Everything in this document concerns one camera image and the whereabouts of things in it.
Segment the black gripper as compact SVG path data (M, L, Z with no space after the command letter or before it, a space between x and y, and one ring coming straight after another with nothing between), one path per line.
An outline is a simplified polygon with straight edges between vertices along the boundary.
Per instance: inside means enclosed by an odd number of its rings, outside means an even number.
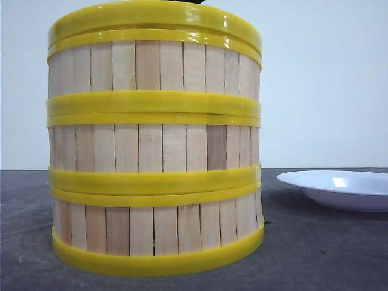
M184 0L184 2L192 3L192 4L202 4L206 0Z

